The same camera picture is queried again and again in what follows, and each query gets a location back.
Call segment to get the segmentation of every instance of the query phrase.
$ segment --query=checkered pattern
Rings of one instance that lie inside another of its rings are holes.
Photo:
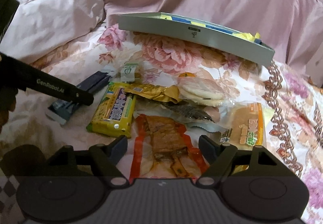
[[[16,191],[19,186],[19,178],[5,176],[0,168],[0,223],[19,224],[24,217],[17,204]]]

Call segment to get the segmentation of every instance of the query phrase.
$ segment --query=qr code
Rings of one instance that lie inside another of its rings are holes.
[[[141,93],[143,91],[143,89],[139,88],[139,87],[135,87],[135,88],[133,88],[133,90],[136,92],[139,92],[139,93]]]

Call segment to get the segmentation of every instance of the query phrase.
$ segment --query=yellow cracker package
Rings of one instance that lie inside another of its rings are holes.
[[[131,137],[130,127],[136,95],[125,92],[128,86],[122,82],[109,83],[91,122],[86,127],[89,132],[112,137]]]
[[[177,104],[180,101],[179,90],[175,85],[164,87],[151,84],[133,84],[125,88],[125,92],[165,103],[173,102]]]
[[[230,143],[239,150],[252,150],[255,145],[266,147],[264,116],[260,103],[233,108],[226,128],[219,127],[211,137],[218,144]]]

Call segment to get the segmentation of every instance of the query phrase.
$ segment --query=ribbed gray panel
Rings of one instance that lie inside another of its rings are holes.
[[[189,179],[137,179],[111,192],[102,207],[75,224],[258,224],[228,210],[217,194]],[[25,224],[36,224],[28,220]],[[293,220],[284,224],[304,224]]]

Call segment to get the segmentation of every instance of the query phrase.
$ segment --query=orange round sticker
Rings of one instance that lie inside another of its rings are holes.
[[[178,77],[196,77],[196,75],[192,73],[183,73],[180,74]]]

